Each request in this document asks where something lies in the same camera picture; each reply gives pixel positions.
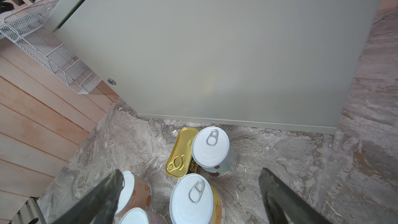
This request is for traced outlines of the orange label can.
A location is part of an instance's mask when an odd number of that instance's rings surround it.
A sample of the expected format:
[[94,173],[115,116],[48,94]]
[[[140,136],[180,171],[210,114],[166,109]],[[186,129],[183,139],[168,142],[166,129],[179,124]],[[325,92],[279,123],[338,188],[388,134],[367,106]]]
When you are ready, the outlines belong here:
[[121,218],[129,210],[136,207],[148,210],[153,197],[151,183],[131,171],[124,171],[122,175],[124,179],[123,189],[120,193],[115,216]]

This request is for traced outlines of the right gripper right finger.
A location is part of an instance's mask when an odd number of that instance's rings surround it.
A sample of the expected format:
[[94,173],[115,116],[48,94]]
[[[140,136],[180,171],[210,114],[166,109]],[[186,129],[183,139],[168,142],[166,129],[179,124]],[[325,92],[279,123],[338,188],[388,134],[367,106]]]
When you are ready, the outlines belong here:
[[270,224],[330,223],[267,168],[261,170],[259,187]]

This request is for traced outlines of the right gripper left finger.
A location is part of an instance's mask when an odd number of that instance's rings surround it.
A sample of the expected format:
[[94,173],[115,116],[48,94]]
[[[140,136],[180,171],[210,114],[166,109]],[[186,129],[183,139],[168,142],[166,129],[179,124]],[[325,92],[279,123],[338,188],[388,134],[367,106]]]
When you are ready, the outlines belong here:
[[54,223],[111,224],[123,186],[123,174],[116,169]]

